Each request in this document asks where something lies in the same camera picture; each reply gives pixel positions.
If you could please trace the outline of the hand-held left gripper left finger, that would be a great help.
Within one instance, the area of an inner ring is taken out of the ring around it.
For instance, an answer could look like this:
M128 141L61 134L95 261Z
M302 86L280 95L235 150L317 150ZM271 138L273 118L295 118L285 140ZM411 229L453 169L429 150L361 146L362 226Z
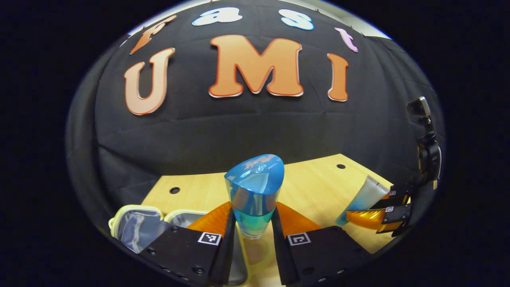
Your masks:
M231 272L235 227L226 202L187 228L168 228L139 256L188 287L222 287Z

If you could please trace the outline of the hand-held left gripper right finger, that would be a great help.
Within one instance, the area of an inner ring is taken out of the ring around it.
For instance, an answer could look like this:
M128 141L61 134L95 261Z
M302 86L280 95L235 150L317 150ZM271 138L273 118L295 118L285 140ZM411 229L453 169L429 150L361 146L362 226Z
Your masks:
M321 227L283 203L277 203L271 222L286 287L333 286L374 258L340 227Z

